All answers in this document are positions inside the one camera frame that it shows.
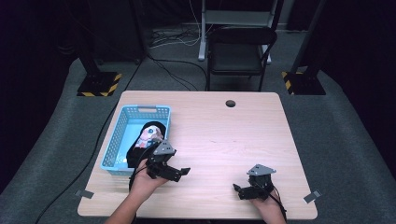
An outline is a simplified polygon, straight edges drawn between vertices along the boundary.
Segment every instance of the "wooden table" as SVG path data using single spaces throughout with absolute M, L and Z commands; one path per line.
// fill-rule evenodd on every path
M 228 100 L 235 107 L 228 107 Z M 168 162 L 190 167 L 179 182 L 159 187 L 140 207 L 138 217 L 261 219 L 253 205 L 238 198 L 233 183 L 248 187 L 247 171 L 259 163 L 276 169 L 274 185 L 288 210 L 288 219 L 314 219 L 310 193 L 282 104 L 275 93 L 216 91 L 126 91 L 93 167 L 82 198 L 81 216 L 110 216 L 128 194 L 128 176 L 100 168 L 110 135 L 123 105 L 169 105 L 169 142 L 177 154 Z

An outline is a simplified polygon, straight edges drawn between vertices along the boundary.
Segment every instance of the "hand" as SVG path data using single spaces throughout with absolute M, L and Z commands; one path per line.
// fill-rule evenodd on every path
M 168 180 L 162 177 L 157 177 L 152 179 L 148 174 L 146 167 L 146 161 L 142 160 L 139 164 L 139 167 L 136 170 L 136 175 L 134 177 L 134 183 L 131 186 L 130 195 L 134 196 L 134 199 L 139 199 L 141 202 L 144 202 L 151 196 L 156 188 L 166 183 Z
M 276 194 L 275 190 L 271 191 L 271 195 L 279 201 L 279 196 Z M 282 212 L 280 211 L 279 204 L 277 204 L 277 202 L 271 197 L 268 197 L 266 200 L 251 199 L 250 202 L 259 210 L 265 223 L 286 223 L 285 218 L 283 218 Z

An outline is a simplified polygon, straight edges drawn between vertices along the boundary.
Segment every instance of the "light blue plastic basket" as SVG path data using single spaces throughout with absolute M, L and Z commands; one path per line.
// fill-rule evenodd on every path
M 166 127 L 164 138 L 167 139 L 170 117 L 171 108 L 168 105 L 123 106 L 102 159 L 101 168 L 112 175 L 131 175 L 134 168 L 128 168 L 126 153 L 143 126 L 150 121 L 159 121 Z

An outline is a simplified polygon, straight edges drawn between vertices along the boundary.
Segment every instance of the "chair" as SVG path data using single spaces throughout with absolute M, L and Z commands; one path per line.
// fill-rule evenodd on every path
M 276 42 L 276 27 L 283 0 L 275 0 L 274 19 L 266 27 L 224 27 L 207 37 L 207 82 L 210 91 L 211 75 L 216 76 L 260 76 L 262 81 L 270 49 Z

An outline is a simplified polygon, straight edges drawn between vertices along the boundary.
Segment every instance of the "person's arm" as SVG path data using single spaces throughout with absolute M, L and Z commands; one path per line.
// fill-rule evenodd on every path
M 276 195 L 275 190 L 271 192 L 271 195 L 279 201 L 279 197 Z M 250 202 L 259 210 L 265 223 L 286 224 L 285 218 L 283 218 L 282 212 L 280 211 L 279 204 L 271 197 L 268 197 L 266 200 L 251 199 Z
M 141 161 L 137 168 L 137 172 L 141 169 L 145 169 L 145 164 L 146 160 Z M 146 170 L 136 173 L 134 183 L 132 184 L 131 191 L 128 196 L 105 223 L 131 224 L 140 205 L 142 205 L 142 203 L 151 196 L 156 188 L 167 181 L 167 179 L 161 177 L 151 179 Z

